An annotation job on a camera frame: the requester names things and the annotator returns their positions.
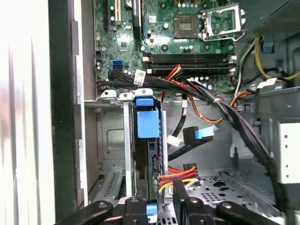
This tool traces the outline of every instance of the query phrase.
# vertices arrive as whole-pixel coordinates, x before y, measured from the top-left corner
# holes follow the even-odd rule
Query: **blue sata port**
[[[112,61],[112,68],[122,70],[123,69],[123,61],[120,61],[120,60]]]

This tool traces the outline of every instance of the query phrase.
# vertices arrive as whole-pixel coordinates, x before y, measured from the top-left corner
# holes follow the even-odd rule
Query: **blue drive bracket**
[[[214,128],[213,127],[207,127],[201,130],[195,131],[195,139],[202,139],[204,137],[210,137],[214,136]]]
[[[158,110],[137,112],[137,137],[158,138],[159,137]]]
[[[152,97],[138,97],[135,101],[136,106],[154,106]]]
[[[157,204],[147,204],[146,213],[150,224],[155,224],[158,220]]]

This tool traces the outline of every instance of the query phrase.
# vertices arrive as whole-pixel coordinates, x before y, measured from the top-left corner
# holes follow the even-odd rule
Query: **green circuit board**
[[[134,39],[132,31],[132,8],[127,7],[126,1],[121,3],[121,22],[111,21],[115,13],[109,10],[108,32],[104,29],[104,0],[95,0],[95,50],[101,52],[101,70],[96,69],[98,78],[106,79],[107,73],[112,68],[113,60],[121,60],[124,69],[135,72],[143,69],[143,52],[153,54],[189,54],[189,53],[234,53],[234,43],[229,40],[204,42],[198,38],[186,39],[175,37],[174,17],[191,15],[195,16],[204,10],[203,7],[219,7],[217,0],[208,1],[205,5],[197,7],[178,7],[175,0],[144,0],[143,5],[143,38]],[[234,0],[228,0],[227,4],[233,4]],[[115,0],[108,0],[108,7],[115,7]],[[212,29],[218,32],[222,29],[232,29],[233,15],[230,11],[212,15]],[[192,46],[192,50],[185,52],[186,46]],[[232,74],[217,75],[211,82],[214,92],[232,91],[230,77]]]

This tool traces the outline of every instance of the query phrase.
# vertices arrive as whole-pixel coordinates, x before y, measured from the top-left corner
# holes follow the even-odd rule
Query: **ram slot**
[[[224,63],[235,59],[227,54],[149,54],[148,57],[152,64]]]
[[[121,25],[121,0],[115,0],[114,1],[114,8],[116,13],[116,24]]]
[[[144,68],[153,75],[168,75],[177,64],[182,75],[228,74],[234,72],[235,55],[229,54],[148,54],[143,57]]]

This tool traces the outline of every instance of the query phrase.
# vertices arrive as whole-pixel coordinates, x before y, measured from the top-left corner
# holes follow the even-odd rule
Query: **cpu socket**
[[[182,39],[197,38],[199,33],[199,19],[196,15],[174,16],[174,37]]]

